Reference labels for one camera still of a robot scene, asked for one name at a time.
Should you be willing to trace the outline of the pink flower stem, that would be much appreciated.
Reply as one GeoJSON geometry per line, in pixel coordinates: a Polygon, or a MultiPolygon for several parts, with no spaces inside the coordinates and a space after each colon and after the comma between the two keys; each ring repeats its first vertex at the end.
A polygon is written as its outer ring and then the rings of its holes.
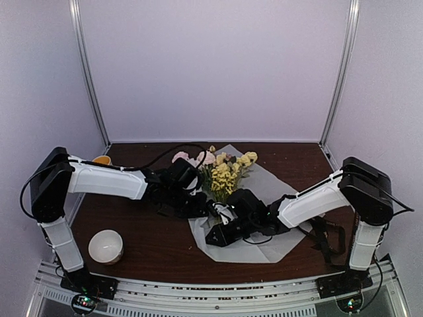
{"type": "Polygon", "coordinates": [[[189,154],[184,152],[184,151],[179,151],[177,152],[173,158],[172,158],[172,163],[176,162],[178,159],[184,159],[184,160],[189,160],[189,154]]]}

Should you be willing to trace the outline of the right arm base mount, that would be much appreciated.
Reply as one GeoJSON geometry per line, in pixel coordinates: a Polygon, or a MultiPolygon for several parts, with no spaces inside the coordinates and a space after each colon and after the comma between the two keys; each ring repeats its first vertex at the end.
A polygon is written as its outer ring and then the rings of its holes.
{"type": "Polygon", "coordinates": [[[357,275],[346,272],[316,280],[317,290],[322,299],[337,297],[348,293],[360,291],[373,285],[373,281],[368,274],[357,275]]]}

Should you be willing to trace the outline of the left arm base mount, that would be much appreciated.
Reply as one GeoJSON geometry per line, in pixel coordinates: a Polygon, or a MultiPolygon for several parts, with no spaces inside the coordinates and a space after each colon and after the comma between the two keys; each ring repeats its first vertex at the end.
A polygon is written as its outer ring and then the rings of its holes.
{"type": "Polygon", "coordinates": [[[63,277],[60,287],[90,297],[112,300],[117,291],[118,280],[97,275],[63,277]]]}

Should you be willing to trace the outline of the yellow blossom stem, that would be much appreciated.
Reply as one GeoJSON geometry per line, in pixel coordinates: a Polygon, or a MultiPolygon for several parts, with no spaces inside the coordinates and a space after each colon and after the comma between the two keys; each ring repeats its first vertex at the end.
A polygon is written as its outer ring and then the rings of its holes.
{"type": "Polygon", "coordinates": [[[239,157],[230,155],[229,153],[220,153],[216,156],[216,164],[214,167],[221,163],[237,163],[239,165],[239,181],[241,178],[246,178],[250,172],[250,167],[256,163],[258,155],[255,152],[246,152],[239,157]]]}

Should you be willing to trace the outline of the pink rose stem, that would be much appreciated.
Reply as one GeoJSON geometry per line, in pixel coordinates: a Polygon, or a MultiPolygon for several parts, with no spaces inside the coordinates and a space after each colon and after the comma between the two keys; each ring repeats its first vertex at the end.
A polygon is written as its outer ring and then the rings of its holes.
{"type": "Polygon", "coordinates": [[[201,162],[199,169],[204,179],[203,190],[210,192],[212,184],[212,170],[216,164],[216,148],[212,145],[206,152],[201,151],[196,160],[201,162]]]}

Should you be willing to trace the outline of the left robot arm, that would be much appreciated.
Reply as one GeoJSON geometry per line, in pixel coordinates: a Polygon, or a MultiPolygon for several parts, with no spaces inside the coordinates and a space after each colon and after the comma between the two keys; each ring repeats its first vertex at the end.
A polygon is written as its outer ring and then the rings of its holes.
{"type": "Polygon", "coordinates": [[[22,212],[34,219],[56,254],[64,277],[80,293],[89,293],[95,279],[65,220],[64,203],[68,194],[85,193],[148,199],[168,205],[182,219],[208,215],[207,196],[201,192],[200,166],[183,158],[168,168],[105,165],[71,156],[66,148],[56,147],[23,185],[30,191],[30,209],[22,212]]]}

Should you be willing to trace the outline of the small yellow flower sprig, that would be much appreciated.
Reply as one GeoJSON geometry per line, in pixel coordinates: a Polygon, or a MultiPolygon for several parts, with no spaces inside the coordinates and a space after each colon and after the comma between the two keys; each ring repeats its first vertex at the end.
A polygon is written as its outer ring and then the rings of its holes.
{"type": "Polygon", "coordinates": [[[239,172],[239,165],[231,162],[221,163],[211,170],[211,193],[215,201],[227,202],[238,187],[239,172]]]}

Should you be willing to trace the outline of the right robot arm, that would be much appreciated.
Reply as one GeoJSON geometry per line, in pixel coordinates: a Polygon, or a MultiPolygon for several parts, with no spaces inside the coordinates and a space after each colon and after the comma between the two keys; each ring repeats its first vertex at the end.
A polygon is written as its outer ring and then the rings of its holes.
{"type": "Polygon", "coordinates": [[[340,275],[338,284],[350,292],[364,281],[384,230],[398,214],[395,205],[402,208],[401,213],[413,210],[393,195],[386,173],[356,157],[348,157],[324,180],[296,194],[285,194],[269,205],[251,190],[236,190],[227,199],[235,218],[214,225],[206,235],[206,243],[226,247],[256,232],[276,236],[305,222],[312,227],[326,225],[322,217],[325,213],[349,207],[357,221],[346,272],[340,275]]]}

